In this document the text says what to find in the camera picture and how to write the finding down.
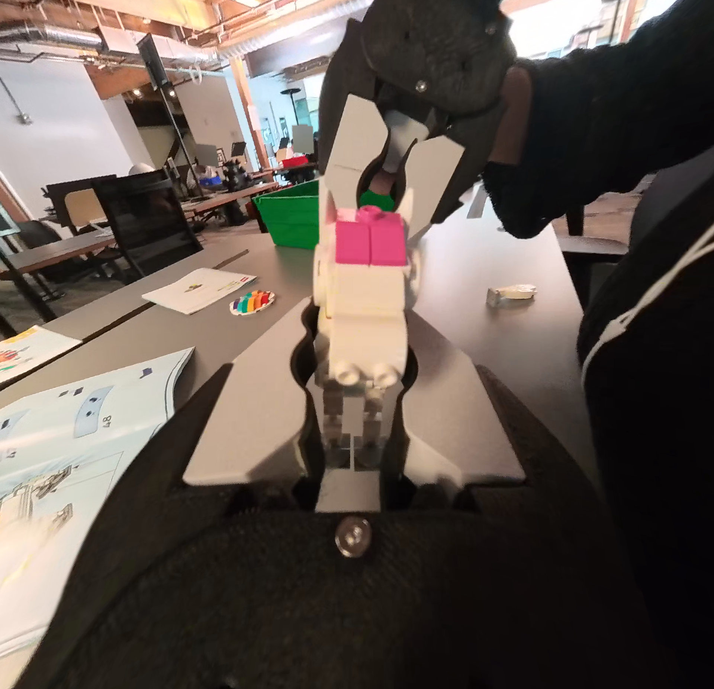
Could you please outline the person's black sweater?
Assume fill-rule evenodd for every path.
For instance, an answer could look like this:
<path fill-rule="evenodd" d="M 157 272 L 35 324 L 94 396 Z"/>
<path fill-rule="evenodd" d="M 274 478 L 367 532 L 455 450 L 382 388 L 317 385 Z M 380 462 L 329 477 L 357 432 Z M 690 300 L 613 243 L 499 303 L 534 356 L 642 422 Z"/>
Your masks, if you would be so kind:
<path fill-rule="evenodd" d="M 605 279 L 578 357 L 713 225 L 713 180 Z M 713 254 L 602 347 L 584 385 L 608 504 L 677 688 L 713 687 Z"/>

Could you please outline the round rainbow lego assembly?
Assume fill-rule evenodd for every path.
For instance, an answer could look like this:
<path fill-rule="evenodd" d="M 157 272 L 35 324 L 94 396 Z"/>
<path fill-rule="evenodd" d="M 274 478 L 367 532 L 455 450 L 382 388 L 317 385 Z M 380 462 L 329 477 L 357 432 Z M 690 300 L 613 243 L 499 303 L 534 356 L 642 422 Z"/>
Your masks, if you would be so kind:
<path fill-rule="evenodd" d="M 251 316 L 270 307 L 276 300 L 271 291 L 255 290 L 248 292 L 229 304 L 229 311 L 237 317 Z"/>

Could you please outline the black robot device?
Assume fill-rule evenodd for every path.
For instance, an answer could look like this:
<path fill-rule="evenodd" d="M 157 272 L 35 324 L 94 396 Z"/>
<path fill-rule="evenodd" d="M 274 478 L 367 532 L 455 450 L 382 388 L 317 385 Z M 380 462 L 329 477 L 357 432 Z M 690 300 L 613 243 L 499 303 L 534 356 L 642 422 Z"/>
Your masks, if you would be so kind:
<path fill-rule="evenodd" d="M 229 193 L 236 193 L 246 187 L 246 171 L 239 163 L 227 161 L 223 166 L 223 174 L 224 185 Z M 223 209 L 228 225 L 241 226 L 245 223 L 245 214 L 237 200 L 227 203 Z"/>

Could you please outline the black office chair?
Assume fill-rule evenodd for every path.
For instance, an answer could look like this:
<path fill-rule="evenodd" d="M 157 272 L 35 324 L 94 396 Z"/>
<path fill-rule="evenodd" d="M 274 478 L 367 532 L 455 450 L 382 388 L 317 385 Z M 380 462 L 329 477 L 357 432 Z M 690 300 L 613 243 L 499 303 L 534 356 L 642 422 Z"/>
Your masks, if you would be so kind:
<path fill-rule="evenodd" d="M 132 282 L 203 251 L 163 172 L 96 178 L 92 188 Z"/>
<path fill-rule="evenodd" d="M 558 236 L 558 244 L 583 310 L 612 269 L 681 204 L 713 179 L 713 148 L 657 172 L 636 206 L 627 244 L 596 237 Z"/>

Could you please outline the person's right forearm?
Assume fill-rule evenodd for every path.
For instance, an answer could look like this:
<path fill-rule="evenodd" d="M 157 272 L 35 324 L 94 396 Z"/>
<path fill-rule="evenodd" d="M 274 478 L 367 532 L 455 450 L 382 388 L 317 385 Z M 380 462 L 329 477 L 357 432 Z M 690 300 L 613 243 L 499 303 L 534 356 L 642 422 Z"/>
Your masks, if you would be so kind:
<path fill-rule="evenodd" d="M 713 0 L 677 0 L 624 44 L 513 66 L 533 84 L 528 135 L 483 182 L 515 238 L 713 146 Z"/>

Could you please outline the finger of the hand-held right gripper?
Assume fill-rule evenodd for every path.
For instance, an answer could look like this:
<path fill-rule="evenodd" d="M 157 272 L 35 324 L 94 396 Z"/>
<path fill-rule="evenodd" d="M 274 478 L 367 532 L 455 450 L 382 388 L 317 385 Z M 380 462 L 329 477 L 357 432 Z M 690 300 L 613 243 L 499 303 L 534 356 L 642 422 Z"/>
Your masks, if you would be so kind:
<path fill-rule="evenodd" d="M 464 151 L 462 145 L 449 138 L 432 138 L 416 142 L 406 155 L 401 217 L 407 246 L 416 246 L 431 226 Z"/>
<path fill-rule="evenodd" d="M 388 142 L 388 128 L 376 104 L 349 94 L 318 180 L 320 245 L 334 234 L 338 211 L 359 206 L 371 176 L 386 157 Z"/>

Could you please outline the green plastic bin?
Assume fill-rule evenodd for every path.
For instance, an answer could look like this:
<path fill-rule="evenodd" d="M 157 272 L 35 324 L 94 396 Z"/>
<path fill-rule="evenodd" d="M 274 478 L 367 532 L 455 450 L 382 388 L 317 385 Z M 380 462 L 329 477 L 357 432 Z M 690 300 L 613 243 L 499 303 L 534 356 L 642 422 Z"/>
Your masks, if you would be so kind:
<path fill-rule="evenodd" d="M 257 198 L 273 243 L 318 248 L 340 265 L 404 266 L 404 221 L 391 197 L 365 188 L 333 200 L 323 183 L 315 179 Z"/>

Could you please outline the black hanging monitor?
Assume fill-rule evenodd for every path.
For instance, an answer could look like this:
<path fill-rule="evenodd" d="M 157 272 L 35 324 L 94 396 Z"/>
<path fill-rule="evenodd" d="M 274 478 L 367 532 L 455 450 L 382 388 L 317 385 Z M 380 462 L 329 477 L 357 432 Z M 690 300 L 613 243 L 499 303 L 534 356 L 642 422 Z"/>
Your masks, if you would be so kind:
<path fill-rule="evenodd" d="M 137 43 L 137 49 L 144 62 L 154 90 L 162 90 L 170 83 L 164 63 L 158 53 L 156 41 L 152 34 L 145 34 Z"/>

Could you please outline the white lego unicorn model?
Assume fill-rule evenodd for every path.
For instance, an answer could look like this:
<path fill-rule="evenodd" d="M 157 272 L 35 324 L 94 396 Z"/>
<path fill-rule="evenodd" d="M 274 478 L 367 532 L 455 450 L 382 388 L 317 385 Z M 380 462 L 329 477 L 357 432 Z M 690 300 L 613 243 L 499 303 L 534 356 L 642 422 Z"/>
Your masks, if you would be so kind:
<path fill-rule="evenodd" d="M 340 208 L 321 188 L 313 303 L 318 308 L 316 385 L 323 396 L 323 443 L 332 462 L 353 458 L 375 470 L 386 391 L 408 357 L 406 310 L 418 295 L 420 255 L 408 247 L 414 191 L 396 212 Z"/>

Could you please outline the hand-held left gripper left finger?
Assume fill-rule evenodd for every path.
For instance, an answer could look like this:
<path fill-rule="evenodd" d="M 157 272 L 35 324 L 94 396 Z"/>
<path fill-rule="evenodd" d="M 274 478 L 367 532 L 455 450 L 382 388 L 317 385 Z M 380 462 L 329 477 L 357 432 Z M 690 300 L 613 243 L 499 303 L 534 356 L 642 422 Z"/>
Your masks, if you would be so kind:
<path fill-rule="evenodd" d="M 316 509 L 315 334 L 308 296 L 232 361 L 183 471 L 188 488 L 275 491 Z"/>

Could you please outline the small white lego leg piece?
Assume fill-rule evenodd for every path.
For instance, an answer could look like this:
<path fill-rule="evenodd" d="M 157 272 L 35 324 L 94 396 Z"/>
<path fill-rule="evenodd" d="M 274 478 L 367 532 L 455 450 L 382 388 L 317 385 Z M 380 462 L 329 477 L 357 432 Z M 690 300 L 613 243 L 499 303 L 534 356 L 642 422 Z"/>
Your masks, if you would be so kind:
<path fill-rule="evenodd" d="M 486 305 L 495 310 L 528 306 L 535 301 L 537 292 L 537 286 L 532 284 L 490 287 L 486 294 Z"/>

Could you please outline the person's right hand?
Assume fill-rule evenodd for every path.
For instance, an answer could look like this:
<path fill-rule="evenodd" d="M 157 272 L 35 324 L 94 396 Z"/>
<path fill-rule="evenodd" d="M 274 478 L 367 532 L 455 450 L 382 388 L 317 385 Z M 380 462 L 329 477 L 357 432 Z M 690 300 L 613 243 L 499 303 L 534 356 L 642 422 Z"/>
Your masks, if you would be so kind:
<path fill-rule="evenodd" d="M 504 105 L 489 162 L 516 166 L 522 156 L 528 135 L 533 84 L 529 72 L 521 66 L 513 66 L 506 73 L 501 90 Z"/>

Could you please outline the brown wooden desk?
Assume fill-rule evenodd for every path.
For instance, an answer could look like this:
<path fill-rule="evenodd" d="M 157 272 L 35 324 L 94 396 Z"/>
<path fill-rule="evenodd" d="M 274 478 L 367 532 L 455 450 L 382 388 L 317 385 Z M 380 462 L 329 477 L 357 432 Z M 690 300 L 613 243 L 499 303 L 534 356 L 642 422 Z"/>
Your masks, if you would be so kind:
<path fill-rule="evenodd" d="M 13 283 L 43 321 L 53 321 L 57 315 L 48 302 L 57 299 L 56 293 L 42 287 L 40 271 L 109 248 L 115 242 L 112 231 L 102 229 L 9 255 L 1 249 L 1 280 Z"/>

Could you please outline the white sweater drawstring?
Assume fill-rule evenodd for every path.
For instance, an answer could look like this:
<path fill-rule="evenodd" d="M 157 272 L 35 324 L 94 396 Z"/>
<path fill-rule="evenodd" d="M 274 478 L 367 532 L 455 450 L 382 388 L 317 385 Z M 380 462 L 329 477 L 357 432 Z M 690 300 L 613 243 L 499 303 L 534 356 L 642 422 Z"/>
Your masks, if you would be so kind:
<path fill-rule="evenodd" d="M 624 311 L 622 314 L 608 322 L 597 341 L 585 357 L 580 378 L 582 386 L 585 385 L 589 366 L 602 347 L 624 335 L 630 324 L 637 318 L 637 316 L 648 307 L 651 307 L 675 281 L 678 275 L 681 274 L 686 268 L 712 253 L 713 225 L 710 225 L 709 228 L 705 230 L 705 232 L 684 252 L 682 257 L 662 277 L 657 279 L 650 287 L 647 288 L 632 308 Z"/>

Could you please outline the instruction booklet yellow animal cover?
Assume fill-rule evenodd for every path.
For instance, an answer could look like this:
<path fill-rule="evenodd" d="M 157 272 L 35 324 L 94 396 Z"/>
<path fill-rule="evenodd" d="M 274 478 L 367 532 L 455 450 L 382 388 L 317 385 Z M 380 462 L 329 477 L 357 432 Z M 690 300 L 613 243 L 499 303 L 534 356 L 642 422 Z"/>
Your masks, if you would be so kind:
<path fill-rule="evenodd" d="M 141 297 L 144 301 L 167 310 L 192 315 L 255 280 L 255 275 L 199 268 L 174 283 L 146 292 Z"/>

